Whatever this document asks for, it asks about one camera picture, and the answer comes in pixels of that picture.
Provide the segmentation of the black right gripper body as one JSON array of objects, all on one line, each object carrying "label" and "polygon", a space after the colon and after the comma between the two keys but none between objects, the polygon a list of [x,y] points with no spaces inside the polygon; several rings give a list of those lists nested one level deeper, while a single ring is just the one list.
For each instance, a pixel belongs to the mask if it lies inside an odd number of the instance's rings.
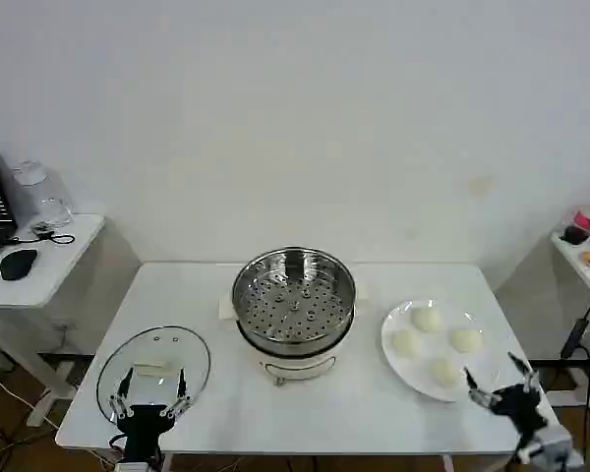
[{"label": "black right gripper body", "polygon": [[520,436],[533,436],[548,426],[548,420],[538,411],[541,392],[537,387],[517,383],[495,390],[493,395],[498,399],[492,403],[491,411],[507,417]]}]

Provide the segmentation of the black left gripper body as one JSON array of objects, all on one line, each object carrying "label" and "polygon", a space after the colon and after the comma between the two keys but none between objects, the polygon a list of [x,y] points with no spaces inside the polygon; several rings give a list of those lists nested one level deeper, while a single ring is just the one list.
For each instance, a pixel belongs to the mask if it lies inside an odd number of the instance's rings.
[{"label": "black left gripper body", "polygon": [[117,420],[117,428],[125,437],[122,462],[162,462],[159,437],[172,429],[172,419],[164,405],[133,405],[131,416]]}]

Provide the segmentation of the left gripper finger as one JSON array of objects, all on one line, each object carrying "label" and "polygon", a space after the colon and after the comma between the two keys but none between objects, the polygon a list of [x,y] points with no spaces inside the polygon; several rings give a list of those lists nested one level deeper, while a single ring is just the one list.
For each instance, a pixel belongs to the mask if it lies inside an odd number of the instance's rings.
[{"label": "left gripper finger", "polygon": [[129,394],[133,373],[134,368],[130,368],[121,382],[119,382],[116,392],[109,396],[109,406],[115,419],[124,419],[129,415],[126,400]]},{"label": "left gripper finger", "polygon": [[176,398],[159,413],[159,416],[167,419],[178,419],[190,408],[192,403],[193,398],[187,393],[185,369],[181,368],[178,377]]}]

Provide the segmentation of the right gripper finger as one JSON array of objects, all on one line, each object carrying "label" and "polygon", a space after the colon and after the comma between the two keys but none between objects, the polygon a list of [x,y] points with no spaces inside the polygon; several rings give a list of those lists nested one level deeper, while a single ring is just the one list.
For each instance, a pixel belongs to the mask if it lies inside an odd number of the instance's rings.
[{"label": "right gripper finger", "polygon": [[539,373],[534,371],[523,359],[519,358],[511,351],[507,352],[507,356],[522,375],[522,380],[519,383],[510,385],[507,390],[510,392],[539,393],[541,390]]},{"label": "right gripper finger", "polygon": [[491,392],[481,389],[467,367],[464,368],[464,375],[468,385],[468,396],[477,405],[484,409],[491,410],[495,397]]}]

